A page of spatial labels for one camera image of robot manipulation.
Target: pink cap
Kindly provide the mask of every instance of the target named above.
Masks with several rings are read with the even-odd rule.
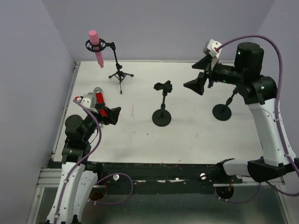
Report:
[[[89,40],[90,40],[90,43],[92,43],[94,45],[99,44],[100,38],[99,38],[97,31],[95,31],[95,30],[89,31]]]

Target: mark on table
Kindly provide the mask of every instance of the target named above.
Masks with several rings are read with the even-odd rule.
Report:
[[[134,134],[136,134],[136,132],[132,132],[132,134],[130,135],[130,141],[132,140]]]
[[[194,118],[189,117],[189,118],[187,119],[187,124],[189,124],[189,125],[194,124],[194,122],[195,122],[195,119],[194,119]]]
[[[134,119],[134,104],[132,104],[132,108],[130,109],[131,111],[131,117]]]

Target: tripod stand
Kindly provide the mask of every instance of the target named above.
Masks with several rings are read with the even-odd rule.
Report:
[[[115,47],[114,42],[107,43],[103,39],[100,39],[100,43],[99,44],[93,45],[93,44],[90,43],[90,40],[88,40],[85,43],[85,47],[86,47],[87,50],[89,50],[91,52],[94,52],[94,53],[101,52],[106,47],[110,47],[111,48],[111,50],[114,53],[114,58],[115,58],[115,62],[116,62],[116,69],[117,69],[117,71],[113,75],[110,75],[108,77],[109,78],[116,77],[119,80],[119,82],[120,82],[120,90],[121,90],[121,83],[125,79],[125,77],[126,76],[131,76],[131,77],[134,76],[133,74],[128,74],[128,73],[125,73],[125,72],[121,71],[122,66],[117,61],[117,56],[116,56],[116,52],[115,52],[116,47]]]
[[[230,105],[233,101],[233,98],[235,96],[235,94],[238,93],[238,88],[235,87],[233,90],[233,94],[231,95],[231,97],[229,97],[226,101],[226,104],[217,104],[216,106],[214,106],[212,113],[214,115],[214,117],[218,120],[228,120],[230,119],[230,117],[232,116],[232,111],[230,110],[230,108],[228,107],[228,105]]]

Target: black stand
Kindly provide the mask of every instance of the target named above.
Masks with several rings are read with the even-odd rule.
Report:
[[[226,121],[226,120],[230,119],[230,117],[232,116],[232,111],[230,110],[228,105],[230,105],[232,103],[233,98],[234,98],[235,94],[237,94],[237,93],[238,93],[238,88],[235,87],[233,90],[233,94],[231,95],[230,98],[227,99],[225,105],[217,104],[216,106],[214,106],[212,113],[216,119],[221,120],[221,121]]]
[[[117,72],[114,73],[111,76],[108,76],[108,77],[112,78],[112,77],[115,76],[120,81],[120,89],[121,89],[121,82],[125,79],[125,77],[126,76],[134,77],[134,75],[133,74],[128,74],[128,73],[125,73],[125,72],[121,71],[122,66],[120,64],[118,64],[117,57],[116,57],[116,52],[115,52],[115,44],[114,44],[114,42],[110,43],[110,48],[113,50],[113,53],[114,53],[114,58],[115,58],[115,62],[116,62]]]
[[[165,108],[166,108],[165,98],[166,98],[168,93],[171,93],[172,84],[169,80],[164,84],[157,83],[157,84],[154,85],[154,89],[157,90],[157,91],[158,90],[163,90],[163,93],[162,93],[163,102],[161,104],[161,109],[156,110],[153,113],[152,120],[153,120],[155,125],[157,125],[159,127],[165,127],[165,126],[169,125],[169,123],[171,122],[171,114],[167,110],[165,110]]]
[[[87,50],[89,50],[91,52],[95,52],[95,53],[103,51],[106,47],[110,47],[113,50],[117,72],[108,77],[109,78],[116,77],[120,81],[120,89],[121,89],[121,83],[125,79],[126,76],[131,76],[131,77],[134,76],[133,74],[128,74],[128,73],[121,71],[122,66],[120,64],[118,64],[117,56],[116,56],[116,52],[115,52],[116,47],[115,47],[114,42],[107,43],[103,39],[100,39],[100,43],[98,45],[92,45],[90,43],[90,40],[88,40],[88,41],[86,41],[85,46],[86,46]]]

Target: round stand base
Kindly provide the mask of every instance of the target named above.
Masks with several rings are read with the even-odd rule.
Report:
[[[232,116],[232,111],[230,110],[229,107],[227,107],[224,111],[222,111],[224,107],[225,107],[224,104],[217,104],[216,106],[213,107],[212,113],[216,119],[222,121],[226,121],[230,119],[230,117]]]
[[[159,109],[153,113],[152,119],[155,125],[165,127],[171,122],[171,115],[167,110],[165,110],[164,116],[161,118],[161,109]]]
[[[218,187],[215,189],[217,194],[223,199],[230,199],[234,195],[234,187]]]

